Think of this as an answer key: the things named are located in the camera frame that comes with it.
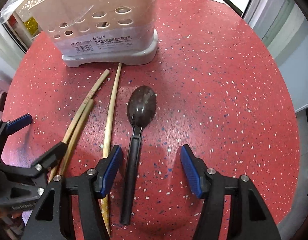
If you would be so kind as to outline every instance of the metal screw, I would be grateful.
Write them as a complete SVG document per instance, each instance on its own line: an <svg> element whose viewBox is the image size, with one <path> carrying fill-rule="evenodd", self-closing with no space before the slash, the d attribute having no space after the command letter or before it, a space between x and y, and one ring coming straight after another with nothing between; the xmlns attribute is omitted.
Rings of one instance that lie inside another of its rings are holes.
<svg viewBox="0 0 308 240"><path fill-rule="evenodd" d="M216 170L214 170L213 168L208 168L207 173L213 175L216 173Z"/></svg>
<svg viewBox="0 0 308 240"><path fill-rule="evenodd" d="M54 181L60 181L62 179L62 176L61 175L56 175L53 180Z"/></svg>
<svg viewBox="0 0 308 240"><path fill-rule="evenodd" d="M42 167L39 163L37 163L37 164L35 165L35 169L38 170L38 171L41 171L42 168L43 168L43 167Z"/></svg>
<svg viewBox="0 0 308 240"><path fill-rule="evenodd" d="M94 175L96 173L96 170L95 169L89 169L87 170L86 172L88 175Z"/></svg>
<svg viewBox="0 0 308 240"><path fill-rule="evenodd" d="M38 195L43 195L43 193L44 193L44 189L42 188L42 187L39 187L38 189L37 189L37 193L38 193Z"/></svg>
<svg viewBox="0 0 308 240"><path fill-rule="evenodd" d="M250 178L248 176L246 176L246 175L242 175L241 176L241 180L244 181L244 182L247 182L247 181L250 180Z"/></svg>

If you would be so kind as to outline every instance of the gray floor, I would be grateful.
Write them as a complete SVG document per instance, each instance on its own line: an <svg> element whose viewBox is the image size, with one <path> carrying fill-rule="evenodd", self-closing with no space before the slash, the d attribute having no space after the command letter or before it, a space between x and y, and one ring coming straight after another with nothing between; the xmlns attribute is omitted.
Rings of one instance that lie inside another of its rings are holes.
<svg viewBox="0 0 308 240"><path fill-rule="evenodd" d="M282 240L289 240L308 214L308 127L305 110L298 112L296 118L300 137L300 168L291 211L278 224Z"/></svg>

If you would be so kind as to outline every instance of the blue gripper pad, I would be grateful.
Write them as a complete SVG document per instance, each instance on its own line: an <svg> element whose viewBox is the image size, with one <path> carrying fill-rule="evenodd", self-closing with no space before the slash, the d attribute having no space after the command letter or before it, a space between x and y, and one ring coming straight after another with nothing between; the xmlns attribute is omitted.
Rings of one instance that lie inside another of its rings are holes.
<svg viewBox="0 0 308 240"><path fill-rule="evenodd" d="M111 190L116 173L123 160L123 153L121 147L114 145L109 156L101 159L96 170L98 171L98 178L96 180L95 190L98 191L101 197L105 197Z"/></svg>
<svg viewBox="0 0 308 240"><path fill-rule="evenodd" d="M8 123L6 125L6 133L8 135L12 135L16 133L17 131L21 130L22 128L26 127L27 125L30 125L32 123L32 116L30 114L25 114L16 120Z"/></svg>
<svg viewBox="0 0 308 240"><path fill-rule="evenodd" d="M205 198L210 184L205 176L207 167L204 161L200 158L196 158L190 146L185 144L181 148L181 162L192 193L199 199Z"/></svg>

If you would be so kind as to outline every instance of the black spoon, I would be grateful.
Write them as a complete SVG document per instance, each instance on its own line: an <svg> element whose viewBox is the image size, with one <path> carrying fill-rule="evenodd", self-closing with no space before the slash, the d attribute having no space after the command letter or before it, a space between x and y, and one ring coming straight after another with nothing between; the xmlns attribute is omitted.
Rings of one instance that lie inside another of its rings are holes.
<svg viewBox="0 0 308 240"><path fill-rule="evenodd" d="M142 141L142 130L154 118L156 111L156 95L148 86L138 87L130 96L127 106L127 116L133 127L130 138L127 165L125 170L124 192L121 207L120 223L129 225L132 212L137 167L139 163L139 149Z"/></svg>

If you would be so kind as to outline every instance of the speckled red tabletop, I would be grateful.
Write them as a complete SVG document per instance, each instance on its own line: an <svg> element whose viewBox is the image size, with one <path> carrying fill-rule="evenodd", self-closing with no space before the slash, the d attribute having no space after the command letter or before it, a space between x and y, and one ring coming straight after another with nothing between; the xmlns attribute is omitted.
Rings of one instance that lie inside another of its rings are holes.
<svg viewBox="0 0 308 240"><path fill-rule="evenodd" d="M275 222L291 209L299 164L292 102L267 49L228 6L210 0L158 0L158 52L143 66L121 72L112 143L127 155L132 128L126 104L140 85L157 94L157 114L143 130L139 176L130 226L119 224L122 174L110 197L113 239L190 240L202 200L191 194L179 147L189 144L208 167L227 176L247 174ZM10 87L3 120L30 113L33 123L10 136L3 159L28 166L63 139L86 94L111 69L95 96L95 107L67 176L79 175L102 157L107 108L117 63L67 67L42 33L26 53ZM83 240L77 202L74 223ZM220 239L226 238L229 198Z"/></svg>

